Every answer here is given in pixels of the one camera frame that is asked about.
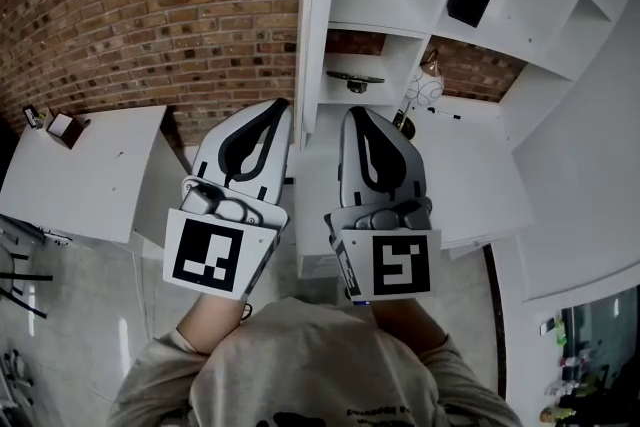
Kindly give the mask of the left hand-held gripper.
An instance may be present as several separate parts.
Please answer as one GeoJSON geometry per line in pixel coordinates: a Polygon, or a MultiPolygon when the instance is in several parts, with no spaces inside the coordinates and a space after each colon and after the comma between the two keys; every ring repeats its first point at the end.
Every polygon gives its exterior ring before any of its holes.
{"type": "Polygon", "coordinates": [[[237,111],[206,134],[193,164],[197,177],[183,180],[183,202],[168,211],[166,282],[248,298],[289,223],[279,202],[292,123],[289,102],[275,99],[237,111]]]}

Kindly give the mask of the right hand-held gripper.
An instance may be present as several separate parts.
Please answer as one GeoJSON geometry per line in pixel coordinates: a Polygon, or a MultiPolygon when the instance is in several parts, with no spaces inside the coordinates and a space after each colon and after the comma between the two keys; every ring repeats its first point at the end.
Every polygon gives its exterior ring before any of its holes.
{"type": "Polygon", "coordinates": [[[433,291],[432,263],[441,255],[441,232],[431,228],[432,204],[425,192],[424,164],[410,141],[381,115],[350,108],[340,149],[340,205],[348,208],[325,215],[324,221],[353,303],[433,291]],[[377,203],[386,196],[411,200],[377,203]]]}

